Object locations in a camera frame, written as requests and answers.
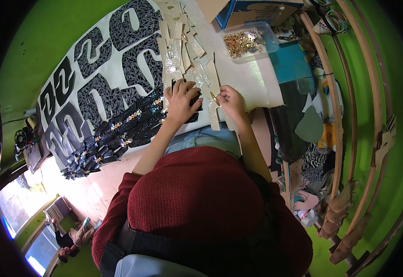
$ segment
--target foot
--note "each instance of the foot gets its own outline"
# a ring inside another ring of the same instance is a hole
[[[94,227],[94,230],[96,231],[100,227],[100,225],[101,225],[101,220],[99,219],[97,221],[97,225],[95,225],[95,227]]]
[[[86,225],[88,225],[88,224],[89,224],[89,222],[91,222],[91,219],[90,219],[90,218],[88,218],[88,217],[87,217],[87,218],[85,218],[85,219],[84,219],[84,221],[83,221],[83,226],[84,226],[84,227],[86,227]]]

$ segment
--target green leather piece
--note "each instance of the green leather piece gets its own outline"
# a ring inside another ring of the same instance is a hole
[[[310,106],[302,120],[297,124],[294,133],[304,141],[315,143],[322,138],[323,123],[314,107]]]

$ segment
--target light blue denim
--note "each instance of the light blue denim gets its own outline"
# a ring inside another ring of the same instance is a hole
[[[228,129],[225,122],[220,123],[220,131],[213,131],[211,126],[205,126],[178,136],[174,136],[166,149],[165,155],[178,150],[212,146],[228,152],[237,159],[241,156],[237,135]]]

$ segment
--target beige pants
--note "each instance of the beige pants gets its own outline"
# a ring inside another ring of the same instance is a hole
[[[75,229],[69,230],[69,236],[71,237],[74,244],[78,247],[82,247],[86,242],[88,242],[88,240],[92,238],[94,233],[94,228],[86,231],[86,228],[84,226],[81,226],[78,231]]]

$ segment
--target black harness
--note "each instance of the black harness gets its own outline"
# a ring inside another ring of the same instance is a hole
[[[141,254],[177,263],[214,276],[292,276],[274,236],[271,190],[259,174],[247,172],[265,202],[266,214],[253,235],[237,241],[188,241],[153,235],[123,225],[115,243],[108,241],[100,261],[103,277],[113,277],[119,260]]]

